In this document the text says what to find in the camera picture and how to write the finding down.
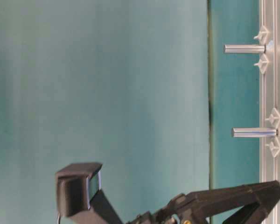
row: aluminum frame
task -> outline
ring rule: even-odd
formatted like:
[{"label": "aluminum frame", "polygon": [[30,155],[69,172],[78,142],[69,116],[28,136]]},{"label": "aluminum frame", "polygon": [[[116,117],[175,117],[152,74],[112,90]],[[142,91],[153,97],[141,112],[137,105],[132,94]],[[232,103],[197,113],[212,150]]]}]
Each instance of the aluminum frame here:
[{"label": "aluminum frame", "polygon": [[[280,0],[259,0],[259,28],[263,27],[268,30],[263,44],[269,63],[259,79],[259,125],[276,128],[278,136],[259,140],[259,174],[261,182],[280,182]],[[280,224],[280,202],[263,223]]]}]

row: teal wall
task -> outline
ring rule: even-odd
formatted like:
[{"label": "teal wall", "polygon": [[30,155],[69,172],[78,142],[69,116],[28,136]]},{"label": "teal wall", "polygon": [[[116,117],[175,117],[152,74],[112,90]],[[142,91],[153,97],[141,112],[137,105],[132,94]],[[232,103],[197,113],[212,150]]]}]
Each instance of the teal wall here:
[{"label": "teal wall", "polygon": [[[259,181],[259,140],[235,139],[232,127],[259,126],[257,55],[225,55],[224,44],[257,44],[258,0],[209,0],[211,187]],[[215,216],[220,224],[230,213]]]},{"label": "teal wall", "polygon": [[0,0],[0,224],[55,223],[72,162],[124,221],[207,189],[207,84],[206,1]]}]

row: teal backdrop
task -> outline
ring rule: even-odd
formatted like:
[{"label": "teal backdrop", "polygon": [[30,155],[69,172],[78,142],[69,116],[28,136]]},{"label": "teal backdrop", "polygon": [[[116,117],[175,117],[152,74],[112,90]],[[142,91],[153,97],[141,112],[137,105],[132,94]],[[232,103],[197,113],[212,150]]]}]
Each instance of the teal backdrop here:
[{"label": "teal backdrop", "polygon": [[[224,44],[258,44],[258,0],[209,0],[211,188],[259,182],[259,140],[231,137],[259,126],[258,55],[223,53]],[[221,224],[227,212],[214,216]]]}]

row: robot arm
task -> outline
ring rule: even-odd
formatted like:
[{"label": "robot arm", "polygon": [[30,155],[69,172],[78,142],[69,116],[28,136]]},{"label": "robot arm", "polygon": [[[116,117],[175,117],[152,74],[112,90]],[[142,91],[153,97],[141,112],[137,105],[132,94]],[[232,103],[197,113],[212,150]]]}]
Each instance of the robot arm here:
[{"label": "robot arm", "polygon": [[[71,164],[56,173],[58,222],[122,224],[101,189],[100,163]],[[180,194],[154,214],[146,212],[128,224],[208,224],[206,218],[242,207],[223,224],[260,224],[280,200],[277,181]]]}]

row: metal peg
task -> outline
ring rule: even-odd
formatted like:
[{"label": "metal peg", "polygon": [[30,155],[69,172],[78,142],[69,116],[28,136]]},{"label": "metal peg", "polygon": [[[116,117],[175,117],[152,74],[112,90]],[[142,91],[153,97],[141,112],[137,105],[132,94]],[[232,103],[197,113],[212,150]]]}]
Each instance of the metal peg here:
[{"label": "metal peg", "polygon": [[263,45],[224,45],[226,54],[262,54],[266,50]]},{"label": "metal peg", "polygon": [[277,130],[269,127],[238,128],[231,130],[234,138],[264,138],[277,136]]}]

